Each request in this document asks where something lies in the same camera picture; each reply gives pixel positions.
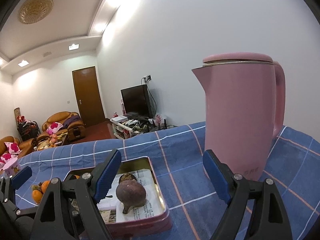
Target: purple cloth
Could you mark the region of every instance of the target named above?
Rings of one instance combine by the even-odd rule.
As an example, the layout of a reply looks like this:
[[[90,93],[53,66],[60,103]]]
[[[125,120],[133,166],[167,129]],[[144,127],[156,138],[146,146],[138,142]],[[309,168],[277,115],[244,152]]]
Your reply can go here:
[[[81,120],[81,117],[79,115],[73,115],[71,117],[69,117],[68,119],[66,119],[64,122],[63,122],[63,126],[61,129],[66,129],[68,128],[68,126],[75,122],[75,121],[78,121],[78,120]]]

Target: kettle handle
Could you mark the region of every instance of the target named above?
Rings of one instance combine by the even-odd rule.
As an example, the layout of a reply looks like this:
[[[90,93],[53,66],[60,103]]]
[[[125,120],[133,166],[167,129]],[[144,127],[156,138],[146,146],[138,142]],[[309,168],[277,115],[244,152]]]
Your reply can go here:
[[[276,74],[276,114],[275,124],[273,128],[273,138],[275,138],[283,125],[284,120],[284,106],[285,106],[285,76],[281,65],[274,62]]]

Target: bed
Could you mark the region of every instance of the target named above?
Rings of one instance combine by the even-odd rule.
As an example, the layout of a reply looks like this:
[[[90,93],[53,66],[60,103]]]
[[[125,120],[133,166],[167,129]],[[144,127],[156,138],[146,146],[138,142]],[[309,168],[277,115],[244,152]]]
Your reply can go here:
[[[37,151],[20,159],[32,177],[16,191],[20,209],[35,206],[31,185],[70,170],[93,167],[117,148],[122,159],[149,156],[173,219],[171,230],[133,239],[202,239],[212,236],[226,208],[205,176],[202,166],[205,123],[183,125],[127,140],[107,139]],[[284,126],[273,140],[260,180],[272,178],[284,200],[294,240],[303,239],[320,212],[320,143]],[[243,239],[250,219],[248,202],[236,239]]]

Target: ceiling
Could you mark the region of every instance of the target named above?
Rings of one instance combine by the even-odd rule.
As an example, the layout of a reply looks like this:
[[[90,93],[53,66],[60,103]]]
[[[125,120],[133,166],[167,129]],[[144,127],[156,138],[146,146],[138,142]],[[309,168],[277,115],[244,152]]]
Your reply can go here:
[[[47,43],[87,35],[100,0],[53,0],[47,17],[27,25],[17,19],[24,2],[18,3],[0,32],[0,51],[9,59]]]
[[[19,1],[0,30],[0,70],[9,74],[54,57],[96,49],[121,5],[121,0],[53,0],[47,17],[25,25],[17,18],[25,1]],[[79,44],[79,49],[69,51],[68,46],[73,43]],[[22,60],[29,65],[18,66]]]

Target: kettle spout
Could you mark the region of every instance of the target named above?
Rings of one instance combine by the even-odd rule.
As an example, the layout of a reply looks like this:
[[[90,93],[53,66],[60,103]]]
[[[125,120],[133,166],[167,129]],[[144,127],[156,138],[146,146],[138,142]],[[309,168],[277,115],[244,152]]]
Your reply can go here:
[[[192,69],[192,72],[199,80],[204,91],[206,92],[211,82],[212,66]]]

